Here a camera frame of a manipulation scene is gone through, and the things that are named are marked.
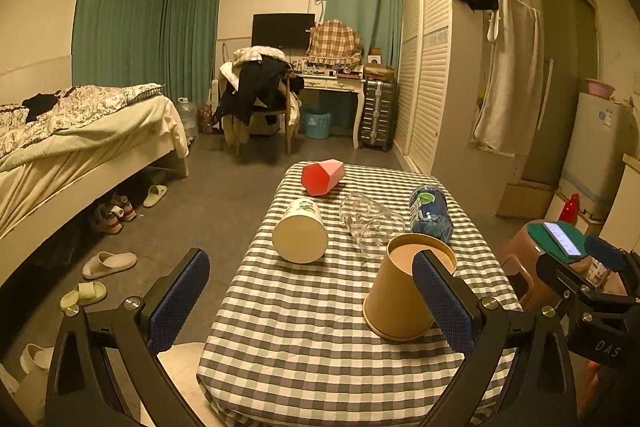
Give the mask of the person's right hand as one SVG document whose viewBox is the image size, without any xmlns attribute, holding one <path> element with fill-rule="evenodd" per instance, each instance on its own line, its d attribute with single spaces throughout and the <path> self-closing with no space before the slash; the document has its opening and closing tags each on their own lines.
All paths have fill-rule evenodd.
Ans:
<svg viewBox="0 0 640 427">
<path fill-rule="evenodd" d="M 601 365 L 597 362 L 589 361 L 586 368 L 586 376 L 582 385 L 582 397 L 578 402 L 578 418 L 584 419 L 589 408 L 601 388 Z"/>
</svg>

